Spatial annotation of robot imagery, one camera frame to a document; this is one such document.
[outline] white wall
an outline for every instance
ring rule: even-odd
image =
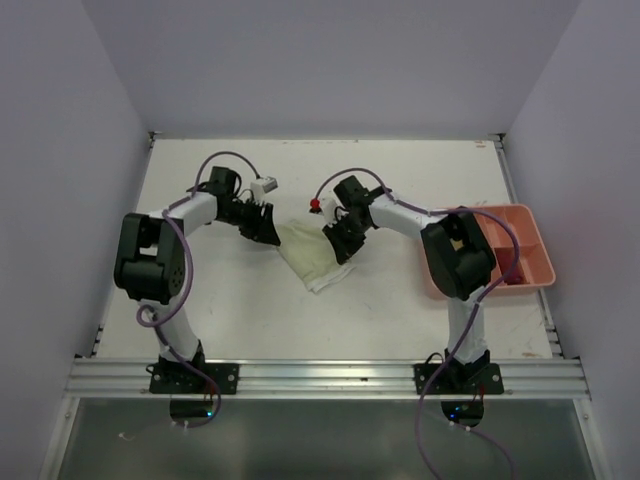
[[[579,0],[84,0],[154,130],[505,132]]]
[[[145,129],[76,0],[0,13],[0,476],[40,469],[75,352],[87,353]]]
[[[507,135],[520,200],[558,273],[560,339],[580,355],[617,478],[638,478],[640,2],[584,0]]]

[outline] white platform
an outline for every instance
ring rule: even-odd
[[[238,151],[278,179],[268,197],[276,223],[297,218],[321,225],[307,213],[309,200],[325,178],[349,166],[373,169],[427,207],[509,201],[490,142],[158,140],[137,211],[183,196],[204,158],[218,150]],[[252,178],[237,159],[218,164],[246,182]],[[416,247],[395,232],[371,231],[353,259],[357,268],[318,295],[306,291],[273,247],[245,240],[234,227],[214,223],[189,240],[195,285],[187,312],[208,358],[415,359],[446,346],[446,302],[425,295]],[[114,288],[99,357],[157,356],[155,337],[137,325],[135,310]],[[495,359],[552,356],[533,295],[486,301],[486,336]]]

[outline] glass panel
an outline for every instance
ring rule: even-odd
[[[430,478],[415,402],[227,400],[205,427],[171,427],[166,400],[83,400],[60,477],[111,479]],[[592,479],[571,401],[486,401],[479,428],[519,479]],[[446,479],[509,478],[500,451],[451,428],[429,402],[425,447]]]

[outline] pink tray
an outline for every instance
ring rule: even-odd
[[[531,210],[526,205],[494,205],[478,207],[505,220],[518,238],[520,261],[518,268],[505,282],[498,285],[489,295],[526,295],[556,281],[556,274],[549,260],[547,249]],[[496,256],[497,265],[491,272],[491,281],[497,280],[513,261],[513,244],[506,232],[491,219],[476,215],[480,228]],[[445,296],[438,290],[429,274],[429,264],[422,244],[419,245],[422,273],[427,295],[434,299]]]

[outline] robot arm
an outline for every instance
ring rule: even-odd
[[[204,361],[200,341],[191,330],[184,307],[178,305],[187,275],[185,250],[163,212],[169,211],[185,237],[217,220],[238,226],[240,234],[253,241],[280,245],[273,225],[273,205],[262,201],[277,187],[275,179],[257,179],[251,184],[251,199],[245,201],[236,194],[237,181],[233,170],[214,167],[209,181],[166,210],[130,213],[123,219],[114,269],[116,286],[141,307],[151,307],[154,318],[166,318],[178,308],[170,321],[156,327],[161,362],[179,361],[167,345],[188,362]]]
[[[368,190],[355,176],[334,189],[342,203],[320,200],[327,225],[323,232],[331,242],[336,260],[342,264],[365,242],[369,229],[389,228],[422,241],[429,270],[436,286],[448,297],[448,351],[466,328],[476,299],[491,280],[496,266],[493,252],[472,213],[430,216],[411,210],[385,195],[382,187]],[[461,365],[488,357],[484,340],[484,312],[478,313],[454,358]]]

